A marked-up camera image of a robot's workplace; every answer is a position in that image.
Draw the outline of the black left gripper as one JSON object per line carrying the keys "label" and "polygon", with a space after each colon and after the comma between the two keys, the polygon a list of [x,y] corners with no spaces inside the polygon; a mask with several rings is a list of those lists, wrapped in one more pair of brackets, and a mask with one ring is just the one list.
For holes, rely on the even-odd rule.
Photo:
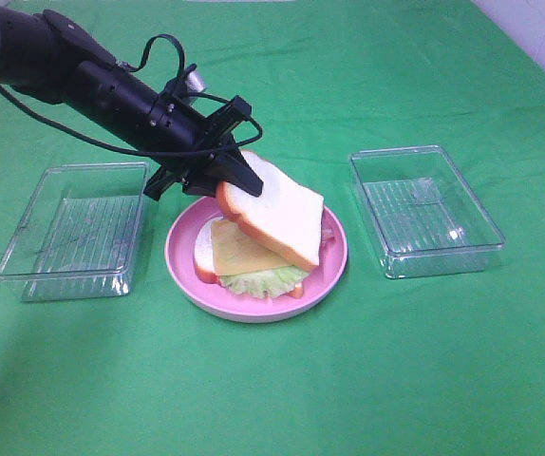
{"label": "black left gripper", "polygon": [[179,183],[185,195],[213,197],[221,182],[254,197],[261,195],[263,181],[232,134],[251,116],[247,102],[235,96],[204,116],[169,92],[158,94],[143,85],[141,94],[149,103],[148,121],[154,129],[145,135],[141,148],[154,152],[154,161],[160,165],[144,188],[146,196],[159,200],[172,184]]}

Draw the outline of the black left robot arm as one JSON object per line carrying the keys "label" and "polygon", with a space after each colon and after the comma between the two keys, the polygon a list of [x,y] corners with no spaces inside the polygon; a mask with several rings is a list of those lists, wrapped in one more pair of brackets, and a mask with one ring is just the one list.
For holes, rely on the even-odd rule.
{"label": "black left robot arm", "polygon": [[197,112],[192,104],[208,95],[206,86],[196,65],[186,64],[181,43],[169,34],[162,38],[179,61],[171,79],[155,91],[136,76],[147,64],[151,41],[140,63],[131,66],[54,10],[29,15],[0,6],[0,94],[43,124],[86,143],[115,148],[35,113],[13,94],[69,105],[126,142],[121,153],[157,162],[160,167],[143,190],[153,200],[176,182],[189,195],[212,197],[220,183],[229,182],[260,196],[263,182],[233,136],[237,126],[254,120],[251,106],[235,96],[220,99],[219,109],[208,116]]}

